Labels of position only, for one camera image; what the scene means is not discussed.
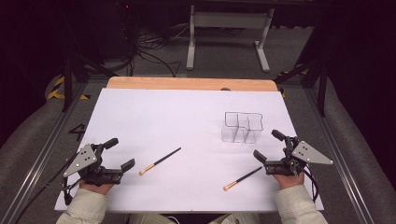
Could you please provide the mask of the white metal stand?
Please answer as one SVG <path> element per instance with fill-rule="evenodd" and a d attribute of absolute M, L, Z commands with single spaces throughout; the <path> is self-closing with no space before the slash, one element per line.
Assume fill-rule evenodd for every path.
<path fill-rule="evenodd" d="M 269 72 L 270 66 L 264 52 L 264 43 L 270 29 L 275 10 L 268 9 L 264 13 L 236 13 L 236 12 L 201 12 L 191 5 L 190 12 L 190 41 L 187 53 L 186 69 L 194 68 L 195 57 L 195 29 L 200 28 L 238 28 L 261 29 L 262 37 L 254 42 L 262 71 Z"/>

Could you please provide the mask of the wooden table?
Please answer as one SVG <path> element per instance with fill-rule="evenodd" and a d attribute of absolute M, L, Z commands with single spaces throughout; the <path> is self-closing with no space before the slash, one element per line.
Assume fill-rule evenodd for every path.
<path fill-rule="evenodd" d="M 112 77 L 106 86 L 143 90 L 277 91 L 273 80 L 227 78 Z"/>

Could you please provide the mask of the black tripod stand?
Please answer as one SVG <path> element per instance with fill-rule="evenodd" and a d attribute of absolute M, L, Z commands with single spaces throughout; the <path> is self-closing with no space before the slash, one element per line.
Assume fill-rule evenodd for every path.
<path fill-rule="evenodd" d="M 108 77 L 116 77 L 117 74 L 110 71 L 107 68 L 104 68 L 99 63 L 95 63 L 94 61 L 79 55 L 75 52 L 68 53 L 64 59 L 64 108 L 63 112 L 65 112 L 75 100 L 73 96 L 73 77 L 75 77 L 78 83 L 87 83 L 89 80 L 89 75 L 85 65 L 89 65 L 95 70 L 98 70 L 100 73 L 108 76 Z"/>
<path fill-rule="evenodd" d="M 312 89 L 314 84 L 318 82 L 318 97 L 317 107 L 319 114 L 325 116 L 325 94 L 327 89 L 328 68 L 323 59 L 314 60 L 308 63 L 297 65 L 289 72 L 281 72 L 275 79 L 275 84 L 283 83 L 284 81 L 295 77 L 305 72 L 300 84 L 305 89 Z"/>

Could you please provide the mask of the person's right hand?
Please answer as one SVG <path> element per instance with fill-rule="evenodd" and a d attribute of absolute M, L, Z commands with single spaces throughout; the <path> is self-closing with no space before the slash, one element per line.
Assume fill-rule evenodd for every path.
<path fill-rule="evenodd" d="M 281 189 L 287 189 L 302 185 L 304 183 L 304 174 L 300 173 L 299 175 L 290 176 L 274 175 L 274 179 L 277 181 Z"/>

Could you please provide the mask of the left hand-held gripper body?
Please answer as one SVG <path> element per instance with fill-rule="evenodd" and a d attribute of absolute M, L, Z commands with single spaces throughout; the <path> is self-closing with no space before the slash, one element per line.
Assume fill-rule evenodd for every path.
<path fill-rule="evenodd" d="M 81 148 L 64 172 L 64 178 L 78 173 L 81 180 L 87 184 L 102 186 L 104 184 L 119 184 L 122 170 L 107 169 L 102 166 L 103 144 L 87 144 Z"/>

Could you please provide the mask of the black makeup brush tan bristles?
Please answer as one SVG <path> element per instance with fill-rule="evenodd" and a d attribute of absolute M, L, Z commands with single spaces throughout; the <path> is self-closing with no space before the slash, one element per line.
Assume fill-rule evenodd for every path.
<path fill-rule="evenodd" d="M 166 159 L 168 159 L 169 157 L 171 157 L 172 155 L 176 154 L 177 152 L 179 152 L 181 150 L 181 147 L 175 149 L 174 151 L 170 152 L 169 154 L 167 154 L 166 156 L 160 158 L 159 160 L 155 161 L 154 163 L 152 163 L 151 165 L 149 165 L 148 167 L 144 168 L 143 170 L 139 171 L 139 175 L 143 175 L 144 173 L 146 173 L 148 170 L 150 170 L 151 168 L 153 168 L 154 166 L 160 164 L 161 162 L 165 161 Z"/>
<path fill-rule="evenodd" d="M 245 180 L 246 178 L 248 178 L 248 177 L 254 175 L 255 173 L 257 173 L 257 172 L 260 171 L 261 169 L 262 169 L 262 167 L 258 167 L 258 168 L 256 168 L 255 170 L 253 170 L 253 171 L 251 171 L 251 172 L 249 172 L 249 173 L 247 173 L 247 174 L 245 174 L 245 175 L 239 177 L 239 178 L 236 179 L 234 182 L 232 182 L 232 183 L 226 185 L 225 187 L 223 187 L 223 190 L 224 190 L 224 191 L 229 190 L 230 188 L 232 188 L 233 186 L 235 186 L 235 185 L 238 184 L 239 182 L 241 182 L 241 181 Z"/>

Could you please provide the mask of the person's left hand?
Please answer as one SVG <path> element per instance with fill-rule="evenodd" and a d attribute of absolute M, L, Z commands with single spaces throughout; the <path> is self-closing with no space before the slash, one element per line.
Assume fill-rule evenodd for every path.
<path fill-rule="evenodd" d="M 114 187 L 113 184 L 104 184 L 102 186 L 96 186 L 96 185 L 91 185 L 87 184 L 83 181 L 80 182 L 79 187 L 81 189 L 86 189 L 95 193 L 99 193 L 102 195 L 107 195 L 109 191 Z"/>

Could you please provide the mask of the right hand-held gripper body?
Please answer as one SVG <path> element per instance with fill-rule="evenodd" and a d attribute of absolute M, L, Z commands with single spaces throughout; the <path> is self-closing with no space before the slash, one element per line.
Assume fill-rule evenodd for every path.
<path fill-rule="evenodd" d="M 268 175 L 298 175 L 308 163 L 333 164 L 329 159 L 305 141 L 286 136 L 283 141 L 285 157 L 280 161 L 266 161 L 264 167 Z"/>

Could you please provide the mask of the clear plastic organizer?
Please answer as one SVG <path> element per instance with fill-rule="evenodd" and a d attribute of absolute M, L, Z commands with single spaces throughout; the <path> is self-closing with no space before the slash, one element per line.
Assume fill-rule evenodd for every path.
<path fill-rule="evenodd" d="M 262 114 L 226 112 L 221 140 L 228 143 L 255 144 L 262 131 Z"/>

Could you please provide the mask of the aluminium rail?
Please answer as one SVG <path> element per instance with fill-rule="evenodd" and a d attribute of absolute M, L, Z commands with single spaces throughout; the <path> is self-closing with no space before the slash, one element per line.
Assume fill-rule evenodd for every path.
<path fill-rule="evenodd" d="M 53 147 L 59 139 L 62 128 L 70 117 L 70 114 L 76 106 L 79 97 L 85 91 L 85 88 L 85 83 L 79 83 L 71 92 L 68 107 L 64 112 L 59 114 L 59 118 L 57 118 L 53 128 L 51 129 L 48 139 L 46 140 L 44 146 L 40 149 L 35 163 L 27 173 L 27 176 L 21 184 L 21 187 L 13 202 L 10 204 L 7 212 L 0 220 L 0 224 L 15 224 L 17 222 L 18 216 L 22 213 L 23 207 L 27 204 L 31 193 L 33 192 L 34 187 L 50 158 L 50 154 L 52 153 Z"/>
<path fill-rule="evenodd" d="M 360 189 L 350 172 L 347 162 L 342 154 L 340 147 L 338 146 L 332 131 L 330 129 L 329 123 L 325 117 L 321 115 L 318 109 L 318 102 L 315 93 L 310 89 L 304 89 L 305 96 L 313 108 L 316 117 L 318 119 L 319 126 L 321 127 L 324 135 L 327 139 L 327 142 L 330 145 L 330 150 L 332 153 L 332 157 L 334 160 L 335 167 L 337 169 L 338 174 L 341 177 L 343 185 L 346 189 L 346 193 L 351 201 L 354 210 L 358 216 L 358 219 L 361 224 L 375 224 L 372 218 L 372 215 L 363 200 Z"/>

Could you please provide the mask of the white table sheet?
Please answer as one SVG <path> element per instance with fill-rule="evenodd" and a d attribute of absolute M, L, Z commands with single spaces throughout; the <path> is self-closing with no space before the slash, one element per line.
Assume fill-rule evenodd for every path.
<path fill-rule="evenodd" d="M 221 140 L 226 112 L 262 114 L 255 144 Z M 261 167 L 259 150 L 279 160 L 283 142 L 271 132 L 295 134 L 277 91 L 158 91 L 102 89 L 83 144 L 111 138 L 119 143 L 103 154 L 103 165 L 135 166 L 107 195 L 114 213 L 233 213 L 276 210 L 278 184 L 263 169 L 227 191 L 223 187 Z M 143 175 L 139 171 L 181 150 Z"/>

